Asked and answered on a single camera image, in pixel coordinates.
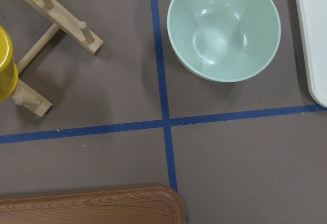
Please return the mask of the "cream bear serving tray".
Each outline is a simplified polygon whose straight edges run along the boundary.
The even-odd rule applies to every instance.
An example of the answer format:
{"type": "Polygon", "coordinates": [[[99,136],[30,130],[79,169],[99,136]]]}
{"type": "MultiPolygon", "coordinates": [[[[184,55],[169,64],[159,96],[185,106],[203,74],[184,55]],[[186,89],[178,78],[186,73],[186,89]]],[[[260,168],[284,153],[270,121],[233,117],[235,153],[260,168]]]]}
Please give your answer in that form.
{"type": "Polygon", "coordinates": [[[326,0],[296,0],[308,89],[326,107],[326,0]]]}

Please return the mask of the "green bowl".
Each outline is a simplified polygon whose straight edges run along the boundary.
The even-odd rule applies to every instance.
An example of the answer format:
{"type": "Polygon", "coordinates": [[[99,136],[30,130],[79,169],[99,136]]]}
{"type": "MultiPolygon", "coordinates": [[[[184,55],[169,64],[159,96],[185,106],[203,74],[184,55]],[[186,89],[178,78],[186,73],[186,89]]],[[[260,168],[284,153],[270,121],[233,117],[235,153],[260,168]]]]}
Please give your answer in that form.
{"type": "Polygon", "coordinates": [[[273,0],[171,0],[167,32],[178,60],[210,81],[239,82],[263,71],[281,41],[273,0]]]}

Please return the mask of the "wooden cutting board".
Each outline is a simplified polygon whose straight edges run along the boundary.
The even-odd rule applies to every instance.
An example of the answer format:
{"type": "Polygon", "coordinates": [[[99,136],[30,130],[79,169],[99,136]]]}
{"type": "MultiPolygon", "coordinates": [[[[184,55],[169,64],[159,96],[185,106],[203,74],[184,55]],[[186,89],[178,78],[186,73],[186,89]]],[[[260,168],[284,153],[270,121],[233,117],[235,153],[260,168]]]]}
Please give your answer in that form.
{"type": "Polygon", "coordinates": [[[186,223],[184,203],[165,185],[1,199],[1,223],[186,223]]]}

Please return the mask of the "yellow cup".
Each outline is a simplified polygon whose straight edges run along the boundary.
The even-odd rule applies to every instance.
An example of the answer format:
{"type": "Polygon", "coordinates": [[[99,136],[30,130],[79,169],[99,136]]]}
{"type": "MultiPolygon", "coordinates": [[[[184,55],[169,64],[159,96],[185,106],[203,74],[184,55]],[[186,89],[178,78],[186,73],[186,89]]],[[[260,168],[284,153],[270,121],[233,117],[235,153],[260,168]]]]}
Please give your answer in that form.
{"type": "Polygon", "coordinates": [[[13,60],[12,40],[1,26],[1,102],[13,94],[17,83],[18,70],[13,60]]]}

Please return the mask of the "wooden dish rack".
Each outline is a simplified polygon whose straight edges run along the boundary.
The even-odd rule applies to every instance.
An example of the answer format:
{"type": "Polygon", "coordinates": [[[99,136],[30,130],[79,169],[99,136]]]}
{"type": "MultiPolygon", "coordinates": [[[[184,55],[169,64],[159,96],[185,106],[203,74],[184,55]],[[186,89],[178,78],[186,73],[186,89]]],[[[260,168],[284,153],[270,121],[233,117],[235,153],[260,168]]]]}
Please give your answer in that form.
{"type": "MultiPolygon", "coordinates": [[[[32,46],[16,65],[20,74],[38,55],[52,37],[62,30],[72,39],[95,54],[103,44],[103,40],[92,32],[87,23],[78,20],[56,0],[23,0],[42,16],[52,22],[51,27],[32,46]]],[[[11,95],[17,105],[24,106],[34,114],[42,117],[52,107],[52,103],[20,79],[11,95]]]]}

